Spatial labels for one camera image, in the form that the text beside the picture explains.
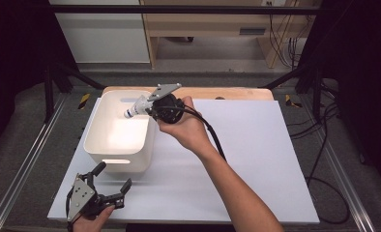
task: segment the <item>gray carpet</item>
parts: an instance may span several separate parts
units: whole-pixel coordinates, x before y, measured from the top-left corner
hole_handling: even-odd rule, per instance
[[[208,76],[200,74],[198,78],[190,78],[193,73],[182,73],[177,76],[166,74],[159,76],[158,79],[146,75],[132,77],[127,77],[127,75],[131,74],[109,73],[104,78],[104,76],[95,77],[92,73],[92,76],[99,78],[106,85],[154,86],[157,83],[181,82],[184,86],[254,87],[269,81],[269,76],[257,78],[248,73],[231,79],[230,75],[226,76],[226,73],[216,74],[217,77],[212,74],[208,74]],[[15,115],[13,115],[0,139],[0,200],[41,129],[44,119],[43,90],[42,85],[37,85],[17,96]],[[77,109],[79,101],[85,93],[91,93],[91,98],[84,109]],[[308,114],[302,107],[285,104],[285,94],[290,94],[294,103],[301,103],[301,98],[295,95],[288,86],[274,90],[275,99],[280,103],[286,125],[308,120]],[[96,91],[90,87],[76,86],[68,96],[60,118],[7,217],[5,226],[65,227],[64,223],[48,220],[46,215],[52,204],[52,197],[59,189],[71,161],[73,149],[76,147],[78,138],[88,120],[95,102],[94,99],[100,95],[101,91]],[[332,100],[324,96],[322,100],[324,105],[331,102]],[[307,122],[301,125],[288,126],[288,129],[291,133],[295,133],[306,129],[310,124],[311,122]],[[377,231],[381,231],[381,179],[374,167],[360,164],[358,152],[339,117],[333,117],[329,120],[328,129],[329,140],[334,146],[339,160],[350,176],[373,225]],[[320,142],[315,133],[292,141],[304,175],[307,176],[320,149]],[[330,166],[324,158],[320,160],[314,176],[337,187]],[[343,203],[331,188],[326,188],[325,185],[312,181],[310,192],[319,216],[328,220],[340,220],[345,216]],[[108,228],[117,228],[118,226],[121,225],[107,225]],[[352,217],[339,225],[321,222],[318,225],[310,226],[286,225],[285,229],[286,231],[359,231]]]

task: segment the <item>forearm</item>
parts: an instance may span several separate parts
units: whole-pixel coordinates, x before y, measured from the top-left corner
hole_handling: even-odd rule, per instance
[[[272,211],[215,149],[207,148],[197,155],[217,188],[236,231],[282,231]]]

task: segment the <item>human hand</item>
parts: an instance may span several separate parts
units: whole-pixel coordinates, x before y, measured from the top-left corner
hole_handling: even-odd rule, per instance
[[[95,219],[80,217],[73,223],[74,232],[101,232],[103,225],[111,216],[115,206],[106,207]]]
[[[184,105],[194,109],[191,97],[184,97],[182,101]],[[162,132],[172,135],[182,146],[198,156],[207,148],[213,148],[203,122],[187,112],[176,124],[167,124],[159,119],[158,125]]]

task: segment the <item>white table surface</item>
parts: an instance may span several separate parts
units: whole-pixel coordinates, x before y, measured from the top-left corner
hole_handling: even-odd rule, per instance
[[[216,131],[228,163],[281,223],[319,222],[277,101],[193,101]],[[111,219],[124,223],[229,223],[200,160],[170,135],[156,131],[152,162],[144,173],[103,172],[94,179],[97,191],[109,195],[132,178],[125,208],[114,211]],[[83,149],[86,132],[48,213],[50,219],[66,221],[66,196],[76,173],[85,174],[97,165]]]

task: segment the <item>white cabinet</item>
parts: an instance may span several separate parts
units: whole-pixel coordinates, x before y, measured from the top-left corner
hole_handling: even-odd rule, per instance
[[[139,5],[136,0],[50,0],[55,4]],[[141,14],[56,14],[76,63],[150,63]]]

